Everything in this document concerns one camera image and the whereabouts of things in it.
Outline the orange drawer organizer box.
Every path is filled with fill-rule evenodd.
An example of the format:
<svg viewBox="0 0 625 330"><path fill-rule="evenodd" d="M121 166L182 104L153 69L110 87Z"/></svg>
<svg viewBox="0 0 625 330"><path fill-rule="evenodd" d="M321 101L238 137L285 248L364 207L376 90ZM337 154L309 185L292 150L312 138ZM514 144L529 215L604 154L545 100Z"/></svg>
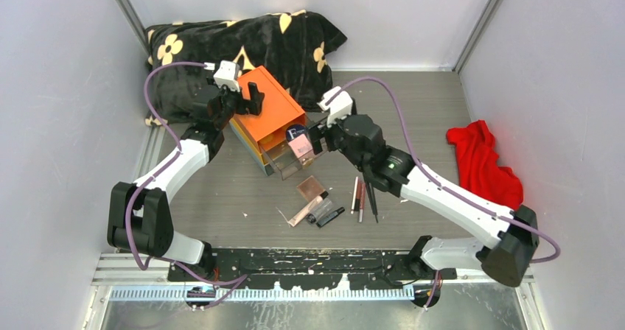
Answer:
<svg viewBox="0 0 625 330"><path fill-rule="evenodd" d="M256 84L265 98L258 116L236 115L229 122L231 129L265 175L284 171L284 159L293 154L287 144L287 130L307 124L304 109L263 66L242 75L238 82L246 99L250 97L250 83Z"/></svg>

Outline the pink perfume box black lid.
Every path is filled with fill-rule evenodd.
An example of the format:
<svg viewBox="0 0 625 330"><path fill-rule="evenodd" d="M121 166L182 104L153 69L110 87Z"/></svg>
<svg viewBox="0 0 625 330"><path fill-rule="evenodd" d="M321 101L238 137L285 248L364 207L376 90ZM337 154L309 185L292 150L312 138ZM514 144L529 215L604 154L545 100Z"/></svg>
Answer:
<svg viewBox="0 0 625 330"><path fill-rule="evenodd" d="M309 165L315 157L307 128L302 124L292 124L285 131L289 148L302 166Z"/></svg>

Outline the clear top drawer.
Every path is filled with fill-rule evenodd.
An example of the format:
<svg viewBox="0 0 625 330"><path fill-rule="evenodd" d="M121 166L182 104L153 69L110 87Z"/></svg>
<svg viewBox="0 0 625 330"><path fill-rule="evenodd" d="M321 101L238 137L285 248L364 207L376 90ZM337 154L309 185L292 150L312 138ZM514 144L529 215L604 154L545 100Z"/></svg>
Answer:
<svg viewBox="0 0 625 330"><path fill-rule="evenodd" d="M286 180L290 176L294 175L298 171L309 167L314 161L316 161L323 152L315 153L315 157L312 162L307 166L302 166L298 159L294 156L293 151L289 148L287 144L287 140L285 137L285 130L276 131L272 138L277 138L278 142L276 145L269 149L265 149L261 147L262 157L266 160L266 172L269 176L278 175L282 180ZM312 140L309 135L309 130L307 128L308 137L312 143Z"/></svg>

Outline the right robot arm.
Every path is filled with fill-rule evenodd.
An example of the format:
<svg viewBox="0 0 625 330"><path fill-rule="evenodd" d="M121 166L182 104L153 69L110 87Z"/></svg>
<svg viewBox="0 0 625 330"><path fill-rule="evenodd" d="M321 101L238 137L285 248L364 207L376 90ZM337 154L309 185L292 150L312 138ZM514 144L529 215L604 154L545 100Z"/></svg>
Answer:
<svg viewBox="0 0 625 330"><path fill-rule="evenodd" d="M367 115L351 115L309 127L314 152L338 151L380 192L418 203L454 222L469 238L422 236L409 259L411 273L429 278L437 270L482 270L491 279L518 287L540 243L537 214L485 200L436 174L408 152L392 147Z"/></svg>

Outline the pink square compact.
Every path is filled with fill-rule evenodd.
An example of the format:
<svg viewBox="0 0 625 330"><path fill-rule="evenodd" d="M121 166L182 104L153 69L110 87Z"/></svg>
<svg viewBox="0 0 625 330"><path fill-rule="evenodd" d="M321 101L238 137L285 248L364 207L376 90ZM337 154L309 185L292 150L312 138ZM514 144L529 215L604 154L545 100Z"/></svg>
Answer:
<svg viewBox="0 0 625 330"><path fill-rule="evenodd" d="M317 196L327 191L316 177L312 175L297 185L296 188L307 202L314 200Z"/></svg>

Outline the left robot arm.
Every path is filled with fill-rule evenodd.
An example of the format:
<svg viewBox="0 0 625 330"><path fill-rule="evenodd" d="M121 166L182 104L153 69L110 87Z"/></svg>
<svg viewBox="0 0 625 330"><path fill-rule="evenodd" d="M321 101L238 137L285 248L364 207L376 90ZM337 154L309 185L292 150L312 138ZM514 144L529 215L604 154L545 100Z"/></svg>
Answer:
<svg viewBox="0 0 625 330"><path fill-rule="evenodd" d="M193 103L200 117L179 137L175 149L135 182L119 182L113 187L108 244L184 263L188 274L199 281L210 278L215 269L212 246L175 231L170 201L219 152L228 122L235 115L258 116L264 98L255 82L241 85L237 91L225 85L201 88Z"/></svg>

